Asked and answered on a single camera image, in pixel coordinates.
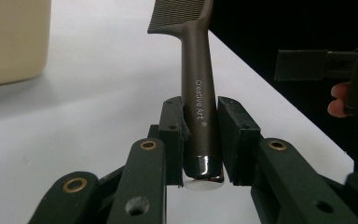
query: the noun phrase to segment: beige container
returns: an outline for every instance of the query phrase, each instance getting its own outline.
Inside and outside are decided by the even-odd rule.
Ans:
[[[48,57],[51,0],[0,0],[0,84],[38,76]]]

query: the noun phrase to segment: finger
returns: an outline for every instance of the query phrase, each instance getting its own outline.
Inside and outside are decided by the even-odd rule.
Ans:
[[[344,106],[344,100],[338,98],[330,103],[327,107],[327,112],[336,118],[345,118],[347,115],[344,113]]]
[[[339,83],[331,89],[331,95],[336,98],[346,99],[351,83]]]

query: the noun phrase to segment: comb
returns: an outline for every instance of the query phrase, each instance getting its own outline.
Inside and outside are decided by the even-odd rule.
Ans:
[[[208,40],[212,9],[212,0],[157,0],[147,30],[149,34],[173,35],[182,41],[181,94],[190,130],[183,167],[192,178],[185,182],[190,189],[218,188],[221,185],[216,184],[224,180]]]

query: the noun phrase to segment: mounting hole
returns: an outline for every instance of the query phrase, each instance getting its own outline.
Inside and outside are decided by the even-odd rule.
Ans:
[[[141,143],[141,148],[144,150],[152,150],[157,147],[157,143],[154,141],[144,141]]]
[[[334,213],[334,209],[333,207],[328,204],[328,203],[325,203],[323,201],[318,201],[316,202],[315,206],[321,210],[322,212],[325,212],[325,213]]]
[[[62,189],[67,193],[75,193],[81,191],[87,186],[87,179],[84,177],[72,178],[63,184]]]
[[[126,212],[132,217],[138,217],[147,213],[149,206],[149,200],[146,197],[134,197],[127,201]]]
[[[287,148],[287,146],[284,143],[276,140],[269,141],[268,146],[276,150],[285,150]]]

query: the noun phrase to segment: comb teeth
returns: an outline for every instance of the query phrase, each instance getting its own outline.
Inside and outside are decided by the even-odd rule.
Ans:
[[[148,31],[197,20],[204,2],[205,0],[156,0]]]

